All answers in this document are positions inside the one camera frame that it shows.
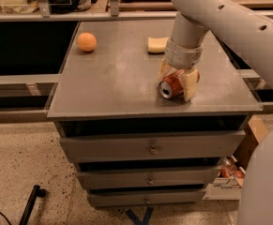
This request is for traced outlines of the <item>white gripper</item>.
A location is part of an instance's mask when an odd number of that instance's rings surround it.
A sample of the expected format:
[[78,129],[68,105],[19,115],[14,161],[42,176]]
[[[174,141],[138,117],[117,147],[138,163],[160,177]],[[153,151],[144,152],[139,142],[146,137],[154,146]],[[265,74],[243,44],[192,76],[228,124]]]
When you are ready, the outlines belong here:
[[183,88],[183,96],[186,101],[191,100],[196,93],[196,84],[199,81],[199,72],[195,66],[199,61],[203,51],[203,46],[196,48],[185,48],[170,38],[167,40],[164,56],[159,67],[158,79],[162,80],[165,76],[174,72],[175,69],[181,69],[178,74],[178,80]]

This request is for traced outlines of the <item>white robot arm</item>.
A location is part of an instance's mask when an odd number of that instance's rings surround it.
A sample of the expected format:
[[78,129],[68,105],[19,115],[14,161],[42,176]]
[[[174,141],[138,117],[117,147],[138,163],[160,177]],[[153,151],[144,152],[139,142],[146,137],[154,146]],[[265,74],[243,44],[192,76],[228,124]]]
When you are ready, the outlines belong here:
[[[190,52],[209,29],[249,63],[273,89],[273,20],[231,0],[172,0],[177,10],[165,60],[177,69],[195,64]],[[273,225],[273,130],[255,148],[246,170],[236,225]]]

